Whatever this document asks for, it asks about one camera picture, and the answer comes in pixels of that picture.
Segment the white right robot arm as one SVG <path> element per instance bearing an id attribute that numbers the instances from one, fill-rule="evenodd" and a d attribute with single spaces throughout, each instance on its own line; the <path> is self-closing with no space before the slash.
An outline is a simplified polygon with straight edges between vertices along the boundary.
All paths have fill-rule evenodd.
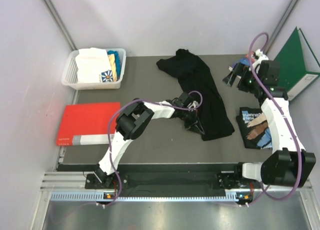
<path id="1" fill-rule="evenodd" d="M 270 60 L 257 60 L 250 67 L 237 62 L 223 81 L 232 86 L 240 76 L 238 89 L 250 92 L 258 99 L 266 117 L 271 136 L 272 154 L 264 162 L 240 162 L 233 181 L 240 188 L 252 180 L 266 185 L 303 187 L 314 165 L 314 153 L 306 152 L 296 136 L 289 112 L 289 97 L 284 87 L 278 85 L 280 64 Z"/>

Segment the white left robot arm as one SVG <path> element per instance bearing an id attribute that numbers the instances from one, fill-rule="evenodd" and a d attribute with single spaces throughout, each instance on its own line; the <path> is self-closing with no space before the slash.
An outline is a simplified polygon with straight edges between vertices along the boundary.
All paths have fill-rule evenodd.
<path id="1" fill-rule="evenodd" d="M 151 120 L 179 118 L 186 130 L 204 135 L 198 116 L 198 108 L 203 103 L 199 91 L 183 92 L 178 98 L 153 102 L 136 98 L 120 108 L 110 119 L 108 129 L 115 120 L 115 133 L 108 135 L 108 150 L 94 168 L 96 182 L 102 188 L 113 184 L 113 175 L 118 174 L 117 167 L 128 146 L 145 131 Z"/>

